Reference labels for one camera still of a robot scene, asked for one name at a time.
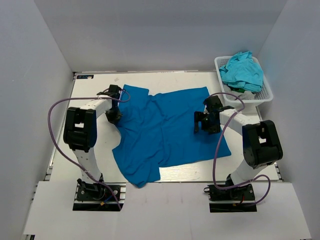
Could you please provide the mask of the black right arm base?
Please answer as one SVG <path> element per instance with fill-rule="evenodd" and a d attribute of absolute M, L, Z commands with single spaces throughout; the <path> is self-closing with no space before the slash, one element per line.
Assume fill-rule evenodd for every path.
<path fill-rule="evenodd" d="M 222 190 L 213 184 L 203 189 L 209 196 L 210 213 L 253 213 L 257 212 L 255 194 L 251 184 Z"/>

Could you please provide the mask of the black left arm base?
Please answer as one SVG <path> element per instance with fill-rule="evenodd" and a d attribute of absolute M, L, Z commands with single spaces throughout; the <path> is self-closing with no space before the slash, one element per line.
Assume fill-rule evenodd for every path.
<path fill-rule="evenodd" d="M 111 184 L 111 191 L 100 184 L 78 183 L 73 201 L 73 211 L 82 212 L 119 212 L 116 199 L 122 208 L 125 203 L 126 185 Z"/>

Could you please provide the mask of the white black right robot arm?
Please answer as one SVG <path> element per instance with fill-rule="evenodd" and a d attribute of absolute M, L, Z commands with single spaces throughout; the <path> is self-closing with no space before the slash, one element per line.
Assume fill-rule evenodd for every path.
<path fill-rule="evenodd" d="M 243 160 L 228 177 L 231 185 L 220 187 L 216 181 L 216 165 L 219 148 L 227 128 L 231 128 L 242 136 Z M 210 134 L 220 134 L 212 166 L 214 186 L 219 190 L 229 190 L 248 185 L 258 178 L 267 166 L 283 158 L 283 149 L 280 143 L 275 123 L 271 120 L 254 122 L 236 109 L 222 107 L 211 112 L 194 113 L 194 133 L 203 130 Z"/>

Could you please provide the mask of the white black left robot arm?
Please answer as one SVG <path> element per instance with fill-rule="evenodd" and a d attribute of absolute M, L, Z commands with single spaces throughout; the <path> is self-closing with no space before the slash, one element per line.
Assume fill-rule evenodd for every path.
<path fill-rule="evenodd" d="M 119 101 L 114 98 L 98 98 L 67 109 L 63 141 L 75 155 L 81 180 L 87 184 L 104 181 L 94 150 L 98 138 L 97 119 L 105 115 L 109 123 L 115 125 L 122 117 L 118 105 Z"/>

